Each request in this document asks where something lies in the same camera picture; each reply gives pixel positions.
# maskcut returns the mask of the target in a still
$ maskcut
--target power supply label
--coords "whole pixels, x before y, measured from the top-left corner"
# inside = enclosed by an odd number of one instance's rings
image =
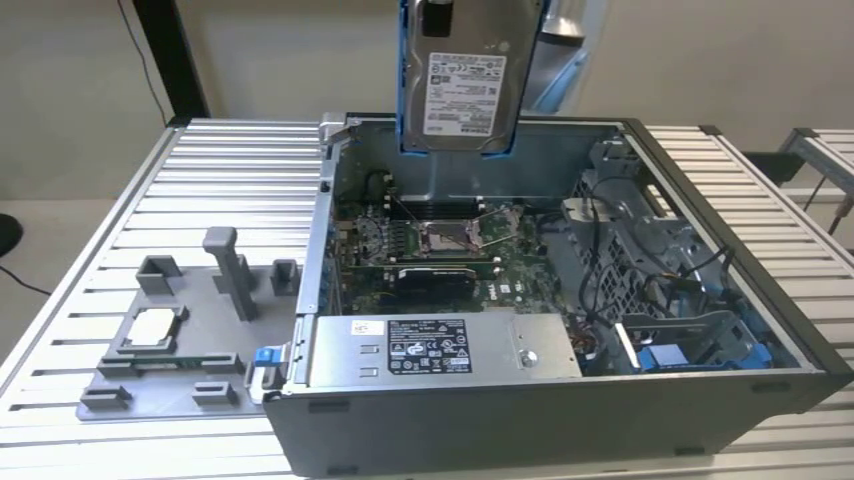
[[[387,327],[393,374],[471,373],[466,320],[391,320]]]
[[[497,55],[430,54],[426,135],[493,135],[506,64]]]

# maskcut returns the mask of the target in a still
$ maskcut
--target green circuit board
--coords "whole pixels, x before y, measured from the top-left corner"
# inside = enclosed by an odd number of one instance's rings
[[[337,212],[342,313],[565,312],[535,217],[522,208],[486,204],[467,220],[393,220],[386,213],[355,204]],[[474,272],[471,297],[402,302],[390,279],[409,268]]]

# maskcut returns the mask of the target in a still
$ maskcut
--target hard drive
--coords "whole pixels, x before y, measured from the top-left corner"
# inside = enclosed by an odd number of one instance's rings
[[[545,4],[402,2],[402,151],[510,150]]]

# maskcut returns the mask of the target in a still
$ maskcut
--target aluminum workbench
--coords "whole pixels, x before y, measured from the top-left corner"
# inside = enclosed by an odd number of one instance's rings
[[[135,296],[134,272],[146,255],[213,266],[197,245],[207,227],[233,225],[251,264],[283,256],[302,261],[321,167],[318,128],[197,120],[167,129],[0,369],[0,478],[293,477],[265,417],[83,424],[75,405]],[[650,130],[854,362],[850,255],[722,136],[697,127]],[[804,415],[772,418],[714,457],[417,476],[449,477],[852,478],[854,389]]]
[[[796,128],[781,150],[798,154],[848,195],[854,195],[854,130]]]

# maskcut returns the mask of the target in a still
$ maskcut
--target gray post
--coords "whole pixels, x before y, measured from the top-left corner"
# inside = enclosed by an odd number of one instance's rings
[[[249,322],[258,317],[258,308],[253,302],[249,279],[235,253],[237,242],[238,230],[234,227],[211,227],[205,235],[202,248],[217,258],[223,285],[235,304],[238,318]]]

